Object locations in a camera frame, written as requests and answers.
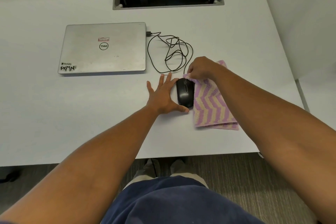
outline purple striped towel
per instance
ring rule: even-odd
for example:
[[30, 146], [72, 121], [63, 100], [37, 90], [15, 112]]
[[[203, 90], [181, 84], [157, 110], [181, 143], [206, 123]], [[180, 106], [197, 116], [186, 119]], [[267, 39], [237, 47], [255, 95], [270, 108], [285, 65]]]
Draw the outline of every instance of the purple striped towel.
[[[226, 67], [223, 60], [217, 63]], [[185, 74], [183, 77], [195, 82], [194, 124], [196, 127], [239, 129], [238, 122], [233, 117], [218, 87], [212, 80], [191, 79], [189, 74]]]

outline black mouse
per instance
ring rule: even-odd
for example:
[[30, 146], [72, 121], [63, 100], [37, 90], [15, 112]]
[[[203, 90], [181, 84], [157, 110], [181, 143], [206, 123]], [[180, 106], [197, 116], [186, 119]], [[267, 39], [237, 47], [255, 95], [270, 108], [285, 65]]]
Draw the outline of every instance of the black mouse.
[[176, 82], [177, 101], [179, 105], [187, 108], [194, 106], [195, 83], [187, 79], [181, 78]]

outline forearm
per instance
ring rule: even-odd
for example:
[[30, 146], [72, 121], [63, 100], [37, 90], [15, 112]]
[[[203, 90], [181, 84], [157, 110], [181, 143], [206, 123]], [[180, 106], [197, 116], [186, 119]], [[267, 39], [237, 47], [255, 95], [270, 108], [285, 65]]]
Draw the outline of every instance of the forearm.
[[1, 219], [20, 224], [99, 223], [157, 116], [144, 107], [97, 135], [69, 155], [15, 205], [13, 213], [10, 209]]
[[217, 66], [212, 79], [266, 160], [315, 213], [336, 220], [336, 132], [224, 67]]

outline laptop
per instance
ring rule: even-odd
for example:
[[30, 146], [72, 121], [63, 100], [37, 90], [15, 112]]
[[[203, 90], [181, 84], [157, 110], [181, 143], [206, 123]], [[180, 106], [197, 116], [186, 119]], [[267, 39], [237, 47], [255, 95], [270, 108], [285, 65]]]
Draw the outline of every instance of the laptop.
[[145, 22], [68, 25], [59, 74], [146, 69]]

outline gray carpet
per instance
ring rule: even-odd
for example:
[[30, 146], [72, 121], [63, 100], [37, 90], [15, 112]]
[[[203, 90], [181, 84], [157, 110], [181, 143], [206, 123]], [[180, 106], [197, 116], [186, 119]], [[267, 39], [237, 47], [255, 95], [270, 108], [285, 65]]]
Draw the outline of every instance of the gray carpet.
[[[170, 158], [159, 159], [162, 175], [170, 175]], [[136, 160], [120, 190], [144, 164]], [[315, 223], [308, 207], [288, 184], [256, 153], [193, 156], [188, 158], [210, 189], [241, 205], [269, 224]], [[0, 213], [25, 195], [56, 165], [26, 166], [13, 183], [0, 184]]]

